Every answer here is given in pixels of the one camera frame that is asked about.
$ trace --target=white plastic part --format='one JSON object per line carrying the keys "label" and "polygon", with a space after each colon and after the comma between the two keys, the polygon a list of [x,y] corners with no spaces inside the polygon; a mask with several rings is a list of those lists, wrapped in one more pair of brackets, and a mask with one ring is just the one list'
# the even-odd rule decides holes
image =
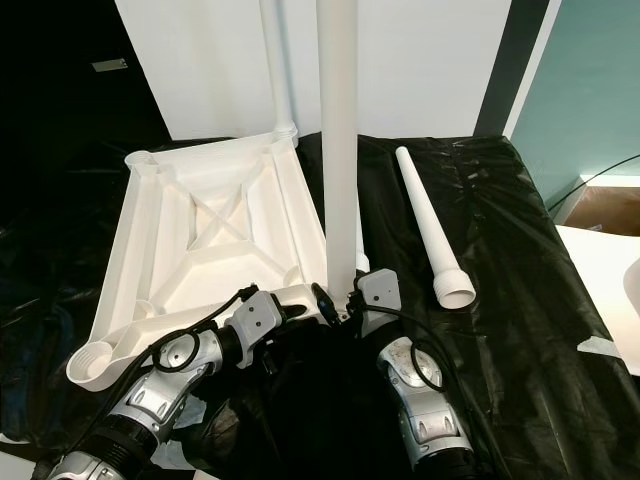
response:
{"label": "white plastic part", "polygon": [[466,307],[476,298],[471,280],[458,265],[409,151],[400,147],[396,150],[396,157],[429,256],[438,302],[447,309]]}
{"label": "white plastic part", "polygon": [[10,438],[6,437],[4,433],[0,433],[0,442],[8,443],[10,445],[28,445],[29,444],[29,442],[26,442],[26,441],[16,442],[14,440],[11,440]]}
{"label": "white plastic part", "polygon": [[640,375],[640,238],[557,226],[632,375]]}
{"label": "white plastic part", "polygon": [[316,2],[328,293],[344,309],[356,273],[356,0]]}
{"label": "white plastic part", "polygon": [[360,201],[357,202],[356,216],[356,269],[367,273],[371,270],[369,258],[364,253],[364,241],[362,240],[362,218],[360,217]]}
{"label": "white plastic part", "polygon": [[[136,152],[89,341],[67,364],[107,388],[142,350],[256,283],[317,312],[326,250],[291,139]],[[218,320],[229,316],[235,306]]]}
{"label": "white plastic part", "polygon": [[282,42],[282,26],[278,0],[260,0],[262,30],[267,49],[269,77],[273,106],[276,111],[274,134],[278,138],[291,138],[294,147],[298,146],[298,129],[293,122],[287,67]]}

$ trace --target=robotic arm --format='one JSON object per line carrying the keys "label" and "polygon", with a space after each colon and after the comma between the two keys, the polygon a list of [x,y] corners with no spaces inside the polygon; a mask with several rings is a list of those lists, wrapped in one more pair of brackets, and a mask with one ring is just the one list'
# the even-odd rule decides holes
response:
{"label": "robotic arm", "polygon": [[246,368],[255,346],[286,320],[277,298],[251,295],[225,326],[164,344],[143,375],[104,420],[53,469],[48,480],[132,480],[169,438],[187,394],[223,366]]}
{"label": "robotic arm", "polygon": [[415,349],[394,314],[401,313],[396,273],[368,273],[355,280],[355,287],[347,309],[361,318],[360,335],[393,391],[413,471],[438,480],[487,478],[479,472],[469,439],[443,393],[440,366]]}
{"label": "robotic arm", "polygon": [[[469,439],[443,393],[441,367],[432,356],[417,350],[402,329],[395,272],[378,270],[359,276],[354,283],[347,310],[352,320],[361,322],[359,336],[389,382],[413,471],[438,480],[488,478],[479,472]],[[342,328],[328,295],[315,284],[313,290],[327,323]],[[285,311],[296,310],[291,315],[296,316],[303,308],[283,308],[275,295],[253,287],[224,327],[179,332],[161,343],[154,350],[154,368],[133,384],[47,479],[136,478],[169,438],[188,393],[199,380],[225,366],[250,366],[254,348],[284,323]]]}

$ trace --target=white tube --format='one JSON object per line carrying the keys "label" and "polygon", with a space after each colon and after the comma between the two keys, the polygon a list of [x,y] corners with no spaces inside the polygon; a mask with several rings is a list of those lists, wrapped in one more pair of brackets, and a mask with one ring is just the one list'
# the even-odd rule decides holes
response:
{"label": "white tube", "polygon": [[273,95],[273,106],[276,111],[274,133],[278,138],[291,138],[294,146],[297,146],[298,129],[293,123],[293,115],[291,113],[291,90],[284,58],[278,5],[278,0],[260,0],[262,31],[267,49],[267,63],[269,64],[269,78],[271,80],[271,94]]}
{"label": "white tube", "polygon": [[356,222],[356,270],[368,273],[371,270],[369,259],[364,253],[364,241],[362,240],[362,217],[360,216],[360,200],[356,202],[357,222]]}
{"label": "white tube", "polygon": [[357,68],[356,0],[318,0],[327,283],[344,308],[356,274]]}
{"label": "white tube", "polygon": [[451,245],[436,215],[431,200],[418,176],[409,151],[405,147],[396,150],[400,171],[409,193],[413,213],[416,216],[422,241],[433,270],[433,289],[438,302],[444,308],[454,309],[469,305],[476,298],[476,291],[469,276],[460,269]]}

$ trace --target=white plastic base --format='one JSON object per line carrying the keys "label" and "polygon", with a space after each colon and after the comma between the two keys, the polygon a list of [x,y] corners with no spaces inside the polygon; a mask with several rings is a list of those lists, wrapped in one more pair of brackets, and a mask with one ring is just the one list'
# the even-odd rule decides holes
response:
{"label": "white plastic base", "polygon": [[[162,335],[255,283],[317,313],[326,246],[290,138],[136,152],[91,336],[69,379],[107,388]],[[222,321],[233,312],[232,307]]]}

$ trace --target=teal wall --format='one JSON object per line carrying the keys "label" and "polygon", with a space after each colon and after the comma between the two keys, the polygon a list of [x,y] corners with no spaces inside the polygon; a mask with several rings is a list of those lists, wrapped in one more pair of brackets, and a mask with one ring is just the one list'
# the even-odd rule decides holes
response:
{"label": "teal wall", "polygon": [[511,140],[547,204],[640,153],[640,0],[563,0]]}

